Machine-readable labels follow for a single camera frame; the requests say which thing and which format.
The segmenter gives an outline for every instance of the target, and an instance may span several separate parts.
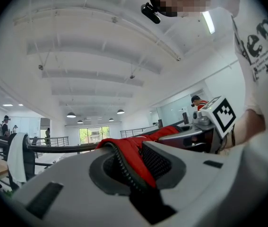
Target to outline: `red jacket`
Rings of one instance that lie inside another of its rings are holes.
[[[147,167],[144,165],[138,149],[142,149],[143,141],[157,141],[163,136],[177,133],[179,133],[179,131],[175,127],[166,126],[151,135],[123,138],[119,140],[104,139],[98,144],[96,149],[101,148],[106,142],[111,142],[115,144],[122,151],[125,159],[129,163],[129,165],[136,171],[136,173],[140,175],[150,186],[155,188],[156,181],[147,169]]]
[[[206,100],[202,100],[202,101],[200,102],[200,104],[198,105],[198,111],[199,111],[201,108],[203,108],[206,104],[208,104],[208,101],[206,101]]]

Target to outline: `white t-shirt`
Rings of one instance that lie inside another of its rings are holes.
[[[268,13],[257,0],[240,0],[233,18],[235,53],[246,85],[245,106],[262,114],[268,129]]]

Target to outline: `railing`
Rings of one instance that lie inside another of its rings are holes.
[[[184,120],[181,120],[179,122],[176,122],[176,123],[173,123],[169,126],[176,126],[176,125],[180,125],[180,124],[184,124]],[[128,131],[120,131],[121,133],[121,138],[127,138],[127,137],[136,137],[136,136],[140,136],[140,135],[144,135],[143,133],[143,130],[145,129],[148,129],[148,128],[152,128],[153,126],[151,127],[145,127],[145,128],[139,128],[139,129],[134,129],[134,130],[128,130]],[[152,133],[155,133],[158,129],[155,129],[153,131],[149,131],[145,134],[149,135],[149,134],[152,134]]]
[[[41,140],[44,138],[32,138],[31,140]],[[61,138],[53,138],[55,141],[62,141],[62,142],[65,142],[65,146],[63,146],[62,144],[58,144],[58,146],[52,146],[49,147],[49,145],[45,145],[45,146],[39,146],[38,144],[36,145],[33,145],[31,143],[31,145],[27,145],[28,149],[32,150],[33,152],[37,152],[37,153],[75,153],[75,152],[85,152],[85,151],[91,151],[91,150],[94,150],[96,148],[96,146],[98,144],[89,144],[87,146],[85,145],[81,145],[81,146],[67,146],[67,144],[69,143],[69,139],[68,137],[61,137]],[[8,141],[7,140],[2,140],[0,139],[0,145],[1,147],[8,147],[9,144],[8,144]]]
[[[151,127],[133,129],[133,130],[128,130],[128,131],[120,131],[121,138],[127,138],[127,137],[140,135],[143,133],[143,130],[148,129],[148,128],[151,128]]]
[[[30,138],[32,145],[61,147],[69,145],[69,137],[57,138]]]

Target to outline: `ceiling beam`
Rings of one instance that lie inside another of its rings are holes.
[[[132,54],[131,51],[127,52],[127,55],[118,55],[116,52],[120,51],[119,49],[115,49],[113,52],[109,52],[108,50],[102,51],[102,45],[95,44],[95,41],[83,41],[77,39],[66,39],[61,36],[59,51],[60,52],[78,52],[83,54],[91,54],[96,56],[102,56],[109,59],[114,59],[117,61],[121,61],[126,63],[127,65],[138,66],[139,63],[135,62],[135,55]],[[53,48],[52,40],[39,40],[38,41],[38,51],[39,53],[48,53]],[[33,41],[27,42],[27,55],[38,54],[36,50],[35,44]],[[155,65],[151,61],[149,61],[146,65],[143,66],[143,69],[151,71],[154,74],[159,75],[161,73],[162,67],[160,65]]]
[[[107,107],[107,106],[115,106],[115,107],[123,107],[126,105],[126,103],[114,103],[111,102],[108,103],[97,103],[97,102],[90,102],[90,103],[82,103],[82,102],[63,102],[59,101],[59,106],[61,107]]]
[[[77,78],[77,79],[93,79],[99,81],[109,81],[122,83],[137,87],[143,87],[144,81],[139,79],[125,80],[124,77],[99,71],[88,70],[60,70],[60,69],[48,69],[42,72],[43,78]]]
[[[123,6],[125,1],[126,0],[122,0],[120,2],[120,7]],[[113,14],[113,13],[106,11],[106,10],[84,8],[82,6],[80,6],[80,7],[66,6],[66,7],[55,7],[55,8],[43,8],[43,9],[38,9],[38,10],[33,11],[34,16],[35,16],[34,19],[48,17],[48,11],[52,10],[52,9],[55,11],[58,11],[59,12],[58,14],[60,14],[61,12],[64,12],[63,13],[64,16],[68,15],[68,11],[70,11],[70,10],[77,11],[80,13],[83,12],[83,13],[87,13],[86,18],[88,18],[88,19],[98,18],[98,20],[102,20],[104,22],[110,22],[110,23],[112,22],[112,16],[119,17],[120,21],[122,21],[124,23],[118,23],[118,25],[129,28],[131,31],[136,32],[138,35],[150,40],[153,43],[156,43],[159,40],[159,36],[157,36],[156,34],[153,33],[153,29],[145,27],[144,25],[140,24],[139,21],[129,21],[129,20],[121,17],[120,14],[119,15]],[[29,22],[29,18],[27,15],[15,18],[13,20],[13,23],[15,26],[18,24],[21,24],[21,23],[28,23],[28,22]],[[170,46],[168,46],[165,42],[160,41],[159,43],[156,43],[156,46],[159,46],[163,51],[168,53],[175,60],[177,60],[177,61],[181,60],[181,57]],[[177,48],[177,50],[179,52],[181,51],[178,48],[178,46],[176,46],[175,44],[174,44],[174,47]]]
[[[52,95],[53,96],[70,96],[70,93],[66,89],[58,90],[58,89],[52,89]],[[95,90],[91,89],[74,89],[72,91],[71,96],[104,96],[104,97],[116,97],[116,92],[113,91],[104,91],[104,90],[98,90],[97,93]],[[120,92],[118,97],[125,97],[125,98],[132,98],[133,93],[131,92]]]

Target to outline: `fluorescent light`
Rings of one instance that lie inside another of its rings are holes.
[[[213,20],[211,19],[209,11],[203,12],[202,14],[203,14],[205,21],[207,23],[209,32],[212,35],[215,32],[215,26],[214,26]]]

